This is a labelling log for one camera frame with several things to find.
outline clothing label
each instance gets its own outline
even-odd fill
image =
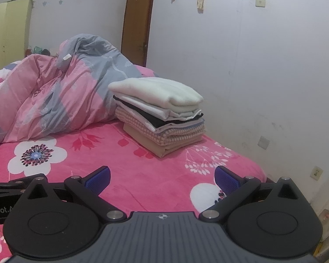
[[[68,58],[71,58],[71,57],[72,57],[71,54],[67,54],[67,55],[63,58],[63,60],[67,60]]]

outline folded white towel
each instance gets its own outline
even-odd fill
[[[158,77],[128,78],[112,82],[108,88],[176,113],[195,111],[203,101],[202,96],[189,86]]]
[[[162,109],[158,106],[150,105],[143,100],[140,100],[135,97],[131,97],[128,95],[124,95],[121,93],[115,93],[115,96],[118,99],[121,99],[129,104],[132,104],[133,106],[136,106],[137,108],[143,110],[144,112],[149,113],[150,115],[153,115],[163,121],[188,121],[190,119],[193,119],[197,115],[201,114],[201,110],[197,109],[192,112],[183,112],[183,113],[176,113],[174,111],[171,111],[169,109]]]

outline pink bedsheet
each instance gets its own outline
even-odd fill
[[[101,197],[127,214],[131,211],[194,211],[219,198],[214,169],[224,165],[244,177],[265,182],[253,161],[204,136],[196,145],[159,159],[123,131],[123,123],[93,124],[70,134],[0,145],[0,182],[45,173],[49,182],[86,176],[107,165],[111,183]],[[0,226],[0,263],[11,254]]]

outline light switch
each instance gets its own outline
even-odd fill
[[[258,146],[260,146],[263,149],[267,149],[269,145],[269,139],[266,139],[265,137],[261,136],[260,141],[258,142]]]
[[[256,0],[256,7],[265,7],[266,0]]]

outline folded black cloth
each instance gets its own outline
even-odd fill
[[[204,116],[204,114],[201,113],[200,115],[197,115],[193,119],[189,119],[187,121],[179,121],[179,120],[176,120],[176,119],[172,120],[172,121],[163,121],[159,118],[154,117],[153,115],[150,115],[147,112],[144,112],[143,110],[139,109],[138,107],[117,98],[116,96],[113,96],[113,99],[121,102],[122,104],[126,105],[128,108],[131,108],[132,110],[134,110],[134,111],[138,112],[139,114],[141,114],[144,118],[146,118],[157,129],[160,128],[161,126],[164,126],[164,125],[168,124],[168,123],[175,123],[175,124],[188,123],[188,122],[191,122],[191,121],[196,121],[199,118],[202,118]]]

